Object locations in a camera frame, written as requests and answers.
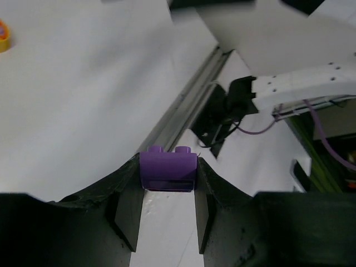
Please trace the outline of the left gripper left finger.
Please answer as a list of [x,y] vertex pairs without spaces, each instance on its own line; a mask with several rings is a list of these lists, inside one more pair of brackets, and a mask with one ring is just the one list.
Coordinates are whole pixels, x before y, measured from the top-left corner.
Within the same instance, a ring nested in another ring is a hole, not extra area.
[[129,266],[144,190],[139,156],[61,201],[1,194],[2,266]]

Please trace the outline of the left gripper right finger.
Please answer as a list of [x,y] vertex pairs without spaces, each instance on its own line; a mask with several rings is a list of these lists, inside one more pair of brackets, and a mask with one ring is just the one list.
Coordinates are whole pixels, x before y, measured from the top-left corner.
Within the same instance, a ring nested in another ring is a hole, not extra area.
[[249,196],[197,162],[194,191],[205,266],[354,266],[355,195]]

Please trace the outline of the purple brown half-round lego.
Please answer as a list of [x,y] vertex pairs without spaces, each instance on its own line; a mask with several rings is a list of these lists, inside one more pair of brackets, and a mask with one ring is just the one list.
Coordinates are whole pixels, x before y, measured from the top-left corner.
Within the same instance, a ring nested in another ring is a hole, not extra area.
[[161,146],[151,146],[139,155],[141,185],[148,191],[191,192],[197,177],[196,153],[187,146],[165,152]]

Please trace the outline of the yellow butterfly lego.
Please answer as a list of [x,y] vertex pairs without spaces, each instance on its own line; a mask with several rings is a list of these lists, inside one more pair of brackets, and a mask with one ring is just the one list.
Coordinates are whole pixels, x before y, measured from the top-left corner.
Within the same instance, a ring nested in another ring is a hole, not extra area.
[[8,51],[12,47],[11,31],[9,26],[0,20],[0,53]]

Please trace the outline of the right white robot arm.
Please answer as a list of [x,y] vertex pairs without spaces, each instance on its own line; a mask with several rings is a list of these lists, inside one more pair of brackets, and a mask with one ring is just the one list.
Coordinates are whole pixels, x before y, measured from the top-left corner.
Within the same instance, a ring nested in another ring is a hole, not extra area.
[[272,76],[246,76],[229,85],[225,107],[235,115],[269,110],[274,117],[307,112],[355,98],[355,63],[335,63]]

